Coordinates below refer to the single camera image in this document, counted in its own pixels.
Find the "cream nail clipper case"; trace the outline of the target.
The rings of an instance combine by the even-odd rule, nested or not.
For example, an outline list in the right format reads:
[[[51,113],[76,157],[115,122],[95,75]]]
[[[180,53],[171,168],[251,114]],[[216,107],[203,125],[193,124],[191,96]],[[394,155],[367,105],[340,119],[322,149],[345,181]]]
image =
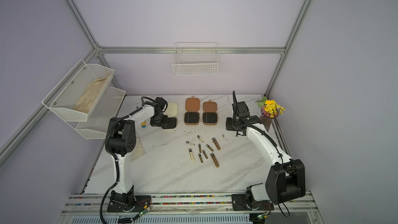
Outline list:
[[[175,102],[168,102],[164,115],[167,116],[167,123],[162,127],[164,130],[172,130],[177,127],[178,106]]]

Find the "large cream nail clipper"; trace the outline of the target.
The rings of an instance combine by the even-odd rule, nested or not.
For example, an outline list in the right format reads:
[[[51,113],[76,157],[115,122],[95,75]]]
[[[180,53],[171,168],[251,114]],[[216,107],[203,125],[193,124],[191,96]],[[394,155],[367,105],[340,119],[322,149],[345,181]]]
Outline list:
[[[189,155],[190,155],[190,160],[191,160],[191,162],[192,162],[192,163],[195,163],[195,157],[194,157],[194,154],[193,154],[193,151],[192,151],[191,148],[189,148]]]

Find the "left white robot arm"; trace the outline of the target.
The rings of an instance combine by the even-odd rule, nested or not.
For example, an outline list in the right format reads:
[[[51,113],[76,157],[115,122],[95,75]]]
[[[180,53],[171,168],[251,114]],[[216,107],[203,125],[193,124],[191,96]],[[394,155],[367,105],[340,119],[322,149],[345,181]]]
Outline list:
[[[131,113],[110,119],[105,137],[105,150],[113,159],[115,177],[115,182],[107,193],[111,193],[112,203],[122,206],[135,204],[129,160],[137,143],[136,128],[147,119],[152,127],[165,128],[169,123],[176,123],[175,117],[164,114],[168,107],[164,98],[143,96],[141,102],[141,106]]]

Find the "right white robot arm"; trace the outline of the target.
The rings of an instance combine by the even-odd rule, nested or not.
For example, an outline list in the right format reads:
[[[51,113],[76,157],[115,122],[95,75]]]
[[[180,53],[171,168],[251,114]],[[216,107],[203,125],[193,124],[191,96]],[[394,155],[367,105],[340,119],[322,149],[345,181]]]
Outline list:
[[[233,114],[226,119],[226,129],[236,136],[252,141],[268,165],[265,182],[248,186],[245,198],[249,208],[269,201],[283,204],[306,195],[305,165],[300,159],[292,159],[269,135],[260,118],[251,115],[247,104],[239,102],[233,92]]]

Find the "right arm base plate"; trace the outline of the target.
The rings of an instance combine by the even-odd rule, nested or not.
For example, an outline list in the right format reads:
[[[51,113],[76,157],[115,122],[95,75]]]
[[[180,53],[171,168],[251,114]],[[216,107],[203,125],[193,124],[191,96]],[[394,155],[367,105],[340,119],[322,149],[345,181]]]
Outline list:
[[[274,206],[269,200],[256,201],[253,197],[245,194],[233,194],[232,208],[234,211],[272,211]]]

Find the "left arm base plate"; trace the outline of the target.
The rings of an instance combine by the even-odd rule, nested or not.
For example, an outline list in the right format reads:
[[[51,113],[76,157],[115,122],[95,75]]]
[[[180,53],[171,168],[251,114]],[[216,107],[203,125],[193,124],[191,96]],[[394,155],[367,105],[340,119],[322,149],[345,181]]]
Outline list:
[[[108,213],[138,213],[144,210],[145,206],[150,206],[151,196],[130,196],[110,197],[110,202],[107,207]]]

